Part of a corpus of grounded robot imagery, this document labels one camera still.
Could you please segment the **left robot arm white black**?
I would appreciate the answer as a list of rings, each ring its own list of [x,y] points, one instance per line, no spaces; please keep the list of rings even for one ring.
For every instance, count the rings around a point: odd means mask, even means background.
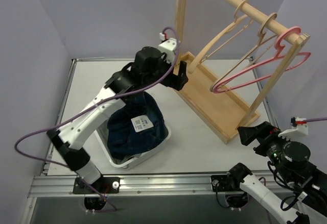
[[[178,75],[173,73],[178,53],[179,47],[143,47],[136,53],[133,62],[106,81],[84,110],[58,128],[47,130],[48,138],[68,168],[85,180],[84,186],[91,193],[102,189],[103,180],[102,174],[83,148],[84,143],[105,120],[145,90],[156,84],[181,90],[188,78],[185,71]]]

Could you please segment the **grey pleated skirt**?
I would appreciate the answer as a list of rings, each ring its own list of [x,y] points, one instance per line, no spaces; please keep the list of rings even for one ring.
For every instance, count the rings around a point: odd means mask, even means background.
[[[111,152],[107,146],[106,137],[99,130],[95,131],[95,136],[100,147],[104,151],[106,158],[109,160],[109,163],[115,168],[127,169],[133,161],[138,160],[143,155],[143,153],[141,153],[133,156],[126,156],[123,160],[116,159],[111,155]]]

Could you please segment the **beige hanger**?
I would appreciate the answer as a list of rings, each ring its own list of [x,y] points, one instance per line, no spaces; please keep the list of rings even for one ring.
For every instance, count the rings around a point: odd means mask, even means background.
[[[271,39],[276,37],[276,34],[265,38],[266,32],[264,31],[264,28],[266,27],[267,23],[269,23],[271,20],[276,20],[277,18],[277,13],[271,13],[266,20],[261,24],[260,29],[258,31],[258,42],[257,44],[252,47],[231,69],[229,69],[222,77],[217,79],[215,81],[215,85],[222,81],[225,77],[227,77],[233,70],[235,70],[247,57],[250,56],[254,51],[256,51],[261,45],[265,44],[266,42],[270,41]]]
[[[197,66],[199,64],[202,64],[205,60],[207,60],[209,57],[211,57],[213,54],[215,54],[218,50],[220,50],[222,47],[227,45],[229,42],[231,42],[236,36],[238,36],[241,32],[246,30],[253,22],[253,19],[250,18],[248,15],[244,14],[242,16],[238,16],[237,13],[241,10],[243,5],[245,3],[248,3],[248,0],[242,0],[241,3],[238,4],[236,7],[233,17],[234,20],[231,22],[226,28],[224,28],[220,33],[218,33],[199,53],[198,55],[191,61],[190,65],[188,66],[188,73],[192,74]],[[237,33],[235,33],[233,36],[231,36],[228,40],[226,40],[223,44],[221,44],[218,48],[216,48],[214,51],[212,51],[210,54],[207,54],[207,52],[214,46],[214,44],[221,39],[224,35],[228,34],[229,32],[233,31],[234,28],[236,28],[243,20],[249,18],[250,21],[248,24],[244,25]]]

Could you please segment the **dark blue denim skirt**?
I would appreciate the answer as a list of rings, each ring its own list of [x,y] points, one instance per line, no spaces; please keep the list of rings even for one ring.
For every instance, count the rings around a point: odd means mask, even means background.
[[[155,99],[143,92],[111,115],[107,146],[118,160],[154,149],[166,138],[164,117]]]

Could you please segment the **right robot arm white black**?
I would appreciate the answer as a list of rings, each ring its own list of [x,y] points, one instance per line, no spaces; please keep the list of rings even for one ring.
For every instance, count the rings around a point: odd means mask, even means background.
[[[291,191],[293,201],[286,203],[243,163],[227,172],[232,190],[242,190],[260,203],[279,223],[326,223],[326,173],[309,161],[310,149],[296,141],[308,134],[308,120],[292,118],[291,128],[281,131],[265,121],[255,127],[238,127],[241,144],[259,145],[253,150],[269,159],[267,165],[274,181]]]

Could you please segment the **beige hanger front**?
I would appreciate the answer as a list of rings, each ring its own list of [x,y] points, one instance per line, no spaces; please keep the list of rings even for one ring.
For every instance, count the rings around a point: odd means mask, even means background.
[[[229,69],[222,77],[217,79],[215,81],[215,85],[222,81],[225,77],[227,77],[233,70],[235,70],[247,57],[250,56],[254,51],[256,51],[261,45],[265,44],[266,42],[270,41],[271,39],[276,37],[276,34],[265,38],[266,32],[264,31],[264,28],[266,27],[267,23],[269,23],[271,20],[276,20],[277,18],[277,13],[271,13],[266,20],[261,24],[260,29],[258,31],[258,42],[257,44],[252,47],[231,69]]]

